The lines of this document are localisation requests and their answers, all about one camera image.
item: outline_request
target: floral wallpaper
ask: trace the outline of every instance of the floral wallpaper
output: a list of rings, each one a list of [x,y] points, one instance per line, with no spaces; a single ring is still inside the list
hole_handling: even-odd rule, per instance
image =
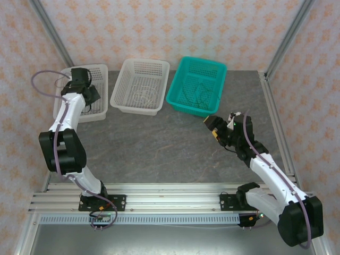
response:
[[[65,65],[28,1],[2,0],[0,16],[0,254],[12,255],[47,173],[38,135],[53,122],[53,101],[38,95],[30,78]],[[53,92],[55,79],[42,75],[37,85]]]
[[[318,0],[270,85],[306,190],[340,250],[340,1]]]
[[[42,0],[75,65],[183,56],[266,71],[303,0]]]

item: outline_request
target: marble surface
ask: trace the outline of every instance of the marble surface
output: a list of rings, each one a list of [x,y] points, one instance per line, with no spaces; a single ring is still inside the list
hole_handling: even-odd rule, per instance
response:
[[[118,74],[109,72],[109,99]],[[174,74],[169,74],[167,91]],[[257,71],[228,71],[216,115],[227,118],[231,111],[248,109],[255,139],[283,169]],[[81,123],[77,133],[89,168],[104,183],[262,182],[217,143],[203,120],[173,110],[164,99],[156,116],[122,113],[109,105],[105,120]],[[51,183],[56,182],[53,174]]]

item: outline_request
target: purple cable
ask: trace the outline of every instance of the purple cable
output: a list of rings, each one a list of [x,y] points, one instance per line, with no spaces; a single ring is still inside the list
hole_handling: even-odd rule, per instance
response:
[[[97,194],[95,194],[95,193],[93,193],[93,192],[91,192],[91,191],[85,189],[85,188],[84,188],[84,187],[76,180],[76,178],[75,178],[74,175],[70,174],[70,175],[68,175],[67,177],[64,177],[64,176],[62,175],[62,173],[61,173],[60,164],[59,164],[59,157],[58,157],[58,151],[57,151],[57,139],[58,139],[58,133],[59,133],[59,130],[60,130],[60,127],[61,127],[61,123],[62,123],[63,120],[65,119],[66,114],[67,114],[67,111],[69,110],[69,104],[67,103],[67,100],[66,100],[65,98],[63,98],[62,96],[57,96],[57,95],[52,95],[52,94],[48,94],[48,93],[42,92],[41,90],[39,90],[39,89],[36,87],[36,85],[34,84],[34,78],[35,78],[37,75],[41,74],[41,73],[56,73],[56,74],[63,75],[63,76],[65,76],[65,77],[67,77],[67,78],[69,78],[69,77],[68,77],[66,74],[61,73],[61,72],[56,72],[56,71],[53,71],[53,70],[42,70],[42,71],[36,72],[36,73],[32,76],[32,78],[31,78],[31,84],[32,84],[33,88],[34,88],[35,90],[37,90],[40,94],[42,94],[42,95],[44,95],[44,96],[47,96],[47,97],[58,98],[58,99],[61,99],[61,100],[63,100],[63,101],[65,102],[65,111],[64,111],[62,117],[60,118],[59,124],[57,125],[57,128],[56,128],[56,130],[55,130],[54,139],[53,139],[53,154],[54,154],[54,158],[55,158],[55,166],[56,166],[56,169],[57,169],[58,176],[59,176],[59,178],[60,178],[63,182],[67,181],[67,180],[70,179],[70,178],[73,178],[73,179],[74,179],[74,182],[76,183],[76,185],[77,185],[81,190],[85,191],[86,193],[88,193],[88,194],[90,194],[90,195],[92,195],[92,196],[94,196],[94,197],[96,197],[96,198],[99,198],[99,199],[101,199],[101,200],[106,201],[107,203],[109,203],[109,204],[112,206],[112,208],[113,208],[113,209],[115,210],[115,212],[116,212],[115,218],[113,219],[113,221],[112,221],[110,224],[106,225],[105,227],[100,227],[101,230],[104,230],[104,229],[106,229],[106,228],[109,228],[109,227],[111,227],[111,226],[115,223],[115,221],[117,220],[117,216],[118,216],[117,207],[116,207],[110,200],[108,200],[107,198],[104,198],[104,197],[102,197],[102,196],[100,196],[100,195],[97,195]],[[103,211],[101,211],[101,212],[97,215],[97,217],[94,218],[94,219],[92,219],[92,221],[91,221],[91,227],[93,227],[95,230],[97,229],[97,227],[94,225],[94,221],[99,217],[99,215],[100,215],[102,212],[103,212]]]
[[[246,127],[245,127],[245,121],[247,119],[247,113],[248,111],[244,114],[243,117],[243,132],[244,132],[244,136],[245,139],[247,141],[247,143],[249,144],[250,148],[255,152],[255,154],[262,159],[263,162],[265,162],[268,166],[271,166],[270,162],[268,162],[265,158],[263,158],[263,156],[261,156],[261,154],[259,154],[259,152],[255,149],[255,147],[251,144],[248,135],[247,135],[247,131],[246,131]],[[290,189],[291,192],[294,191],[294,188],[290,185],[290,183],[286,180],[286,178],[275,168],[272,167],[272,169],[274,170],[274,172],[284,181],[284,183],[288,186],[288,188]],[[304,215],[304,220],[306,222],[306,226],[307,226],[307,244],[306,246],[299,244],[302,248],[304,249],[308,249],[311,245],[311,241],[312,241],[312,234],[311,234],[311,229],[310,229],[310,223],[309,223],[309,219],[308,219],[308,214],[306,211],[306,208],[301,200],[301,198],[298,196],[297,193],[294,194],[297,198],[297,200],[299,201],[299,204],[301,206],[301,209],[303,211],[303,215]]]

